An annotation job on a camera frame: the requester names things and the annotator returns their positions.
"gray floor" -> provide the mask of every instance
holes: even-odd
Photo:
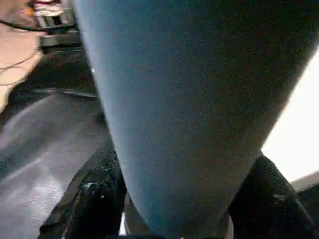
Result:
[[[77,170],[105,141],[96,100],[50,96],[0,134],[0,238],[36,238]]]

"cable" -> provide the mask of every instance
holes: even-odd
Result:
[[[0,23],[9,26],[9,27],[13,27],[13,28],[17,28],[17,29],[21,29],[21,30],[26,30],[26,31],[46,31],[46,32],[52,32],[52,31],[66,31],[68,29],[71,28],[75,28],[75,24],[63,24],[63,25],[58,25],[58,26],[46,26],[46,27],[30,27],[30,26],[21,26],[21,25],[17,25],[11,22],[7,22],[4,20],[0,19]]]
[[[4,68],[2,71],[0,71],[0,76],[6,72],[6,71],[9,71],[10,69],[14,69],[14,68],[17,68],[17,69],[20,69],[20,70],[23,70],[24,72],[26,72],[25,69],[23,69],[22,67],[20,66],[11,66],[10,68]],[[14,84],[19,84],[21,82],[23,82],[25,79],[25,77],[23,77],[22,79],[18,80],[18,81],[14,81],[14,82],[10,82],[10,83],[0,83],[0,86],[11,86],[11,85],[14,85]]]
[[[9,69],[9,68],[13,68],[14,66],[20,65],[28,60],[30,60],[31,58],[35,57],[38,54],[38,50],[36,49],[35,51],[32,52],[32,54],[30,56],[28,56],[27,58],[25,58],[22,61],[16,62],[10,66],[6,66],[6,67],[0,67],[0,70],[5,70],[5,69]]]
[[[11,69],[21,69],[23,70],[24,72],[26,72],[22,67],[18,66],[28,60],[30,60],[31,58],[33,58],[34,56],[36,56],[38,54],[38,50],[36,49],[30,56],[28,56],[27,58],[25,58],[24,60],[22,61],[19,61],[19,62],[16,62],[10,66],[6,66],[6,67],[0,67],[0,76],[3,75],[5,72],[11,70]],[[18,81],[15,81],[15,82],[10,82],[10,83],[0,83],[0,86],[10,86],[10,85],[13,85],[13,84],[16,84],[16,83],[20,83],[20,82],[23,82],[24,81],[24,77]]]

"wire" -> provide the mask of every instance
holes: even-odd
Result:
[[[9,66],[6,66],[6,67],[0,67],[0,70],[6,70],[6,69],[9,69],[9,68],[13,68],[14,66],[21,65],[22,63],[24,63],[24,62],[30,60],[31,58],[35,57],[37,54],[38,54],[38,50],[36,49],[35,51],[32,52],[32,54],[30,56],[28,56],[24,60],[16,62],[16,63],[14,63],[12,65],[9,65]]]
[[[23,69],[23,68],[20,67],[20,66],[12,66],[12,67],[10,67],[10,68],[4,68],[2,71],[0,71],[0,76],[1,76],[3,73],[9,71],[10,69],[14,69],[14,68],[17,68],[17,69],[20,69],[20,70],[23,70],[24,72],[26,72],[25,69]],[[25,77],[23,77],[22,79],[20,79],[20,80],[18,80],[18,81],[14,81],[14,82],[10,82],[10,83],[0,83],[0,86],[11,86],[11,85],[14,85],[14,84],[19,84],[19,83],[23,82],[24,79],[25,79]]]
[[[23,70],[24,72],[26,72],[22,67],[18,66],[28,60],[30,60],[31,58],[33,58],[34,56],[36,56],[38,54],[38,50],[36,49],[30,56],[28,56],[27,58],[25,58],[24,60],[22,61],[19,61],[19,62],[16,62],[10,66],[6,66],[6,67],[0,67],[0,76],[3,75],[5,72],[11,70],[11,69],[21,69]],[[18,81],[15,81],[15,82],[10,82],[10,83],[0,83],[0,86],[10,86],[10,85],[14,85],[14,84],[17,84],[17,83],[21,83],[24,81],[24,77]]]
[[[17,28],[17,29],[21,29],[21,30],[26,30],[26,31],[46,31],[46,32],[52,32],[52,31],[66,31],[69,30],[71,28],[75,28],[75,24],[63,24],[63,25],[58,25],[58,26],[46,26],[46,27],[30,27],[30,26],[21,26],[21,25],[17,25],[11,22],[7,22],[4,20],[0,19],[0,23],[9,26],[9,27],[13,27],[13,28]]]

